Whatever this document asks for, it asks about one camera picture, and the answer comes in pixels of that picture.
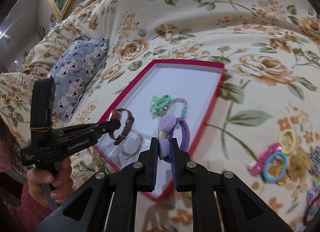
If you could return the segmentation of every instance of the purple hair tie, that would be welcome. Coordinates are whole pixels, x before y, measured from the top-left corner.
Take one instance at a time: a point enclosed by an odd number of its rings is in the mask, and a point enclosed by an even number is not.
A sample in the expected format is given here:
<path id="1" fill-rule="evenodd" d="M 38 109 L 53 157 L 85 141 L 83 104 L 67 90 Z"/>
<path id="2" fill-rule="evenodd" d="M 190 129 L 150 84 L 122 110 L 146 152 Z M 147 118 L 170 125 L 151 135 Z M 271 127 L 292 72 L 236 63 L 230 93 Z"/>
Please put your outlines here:
<path id="1" fill-rule="evenodd" d="M 158 140 L 160 144 L 159 159 L 171 162 L 170 160 L 170 139 L 177 124 L 180 124 L 182 130 L 182 141 L 180 144 L 181 151 L 187 151 L 190 142 L 190 131 L 187 122 L 182 117 L 175 115 L 163 116 L 158 125 Z"/>

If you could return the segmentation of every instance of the red sweater sleeve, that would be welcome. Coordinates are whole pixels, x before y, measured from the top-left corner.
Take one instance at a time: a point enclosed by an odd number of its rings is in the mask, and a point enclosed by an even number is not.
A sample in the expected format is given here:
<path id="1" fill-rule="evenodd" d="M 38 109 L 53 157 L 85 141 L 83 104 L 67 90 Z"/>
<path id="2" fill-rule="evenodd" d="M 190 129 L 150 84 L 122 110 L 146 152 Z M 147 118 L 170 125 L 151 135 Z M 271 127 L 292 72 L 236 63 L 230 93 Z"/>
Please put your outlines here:
<path id="1" fill-rule="evenodd" d="M 25 232 L 33 232 L 42 220 L 51 213 L 50 209 L 41 206 L 30 196 L 28 184 L 23 187 L 21 206 L 10 208 L 9 212 Z"/>

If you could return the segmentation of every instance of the bed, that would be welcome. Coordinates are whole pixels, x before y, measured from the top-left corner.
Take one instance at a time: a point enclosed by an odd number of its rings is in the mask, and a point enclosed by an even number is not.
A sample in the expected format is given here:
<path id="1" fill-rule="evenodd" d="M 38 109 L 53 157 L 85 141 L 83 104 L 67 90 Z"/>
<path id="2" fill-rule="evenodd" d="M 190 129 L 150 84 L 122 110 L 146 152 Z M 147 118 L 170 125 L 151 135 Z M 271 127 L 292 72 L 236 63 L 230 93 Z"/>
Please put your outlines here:
<path id="1" fill-rule="evenodd" d="M 306 191 L 315 177 L 306 171 L 278 186 L 250 175 L 247 165 L 287 128 L 297 135 L 295 159 L 305 161 L 319 144 L 320 29 L 307 0 L 81 3 L 31 50 L 19 72 L 0 75 L 0 115 L 21 146 L 30 137 L 33 82 L 46 77 L 78 36 L 109 38 L 108 58 L 71 121 L 54 119 L 54 127 L 98 121 L 153 59 L 223 62 L 219 98 L 192 159 L 210 171 L 234 171 L 293 231 L 304 229 Z M 71 159 L 75 189 L 98 170 L 114 171 L 92 147 Z M 138 195 L 136 231 L 176 230 L 192 231 L 189 193 L 171 192 L 159 202 Z"/>

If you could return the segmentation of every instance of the human hand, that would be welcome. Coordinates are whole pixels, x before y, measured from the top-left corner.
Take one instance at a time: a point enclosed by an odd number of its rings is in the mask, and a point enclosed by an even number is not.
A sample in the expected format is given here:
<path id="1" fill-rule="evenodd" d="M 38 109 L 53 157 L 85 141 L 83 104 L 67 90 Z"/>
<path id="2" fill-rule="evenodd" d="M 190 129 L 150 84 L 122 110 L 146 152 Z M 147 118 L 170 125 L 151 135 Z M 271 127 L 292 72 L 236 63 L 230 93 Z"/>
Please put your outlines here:
<path id="1" fill-rule="evenodd" d="M 30 196 L 43 207 L 48 208 L 48 202 L 44 197 L 41 184 L 52 183 L 55 190 L 51 192 L 51 197 L 56 203 L 61 204 L 73 193 L 73 181 L 70 178 L 72 167 L 69 157 L 61 161 L 61 169 L 53 178 L 49 171 L 41 170 L 38 168 L 29 170 L 27 172 L 29 194 Z"/>

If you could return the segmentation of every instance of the koala print pillow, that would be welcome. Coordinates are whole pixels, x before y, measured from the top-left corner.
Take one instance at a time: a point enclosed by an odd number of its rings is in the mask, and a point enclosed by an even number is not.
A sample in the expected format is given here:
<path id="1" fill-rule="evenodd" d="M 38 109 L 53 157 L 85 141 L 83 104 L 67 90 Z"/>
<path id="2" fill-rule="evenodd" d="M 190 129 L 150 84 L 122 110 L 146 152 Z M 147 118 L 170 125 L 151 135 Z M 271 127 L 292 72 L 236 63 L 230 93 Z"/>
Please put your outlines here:
<path id="1" fill-rule="evenodd" d="M 54 78 L 56 94 L 53 111 L 61 120 L 70 121 L 85 85 L 105 60 L 108 48 L 108 40 L 79 37 L 52 67 L 47 78 Z"/>

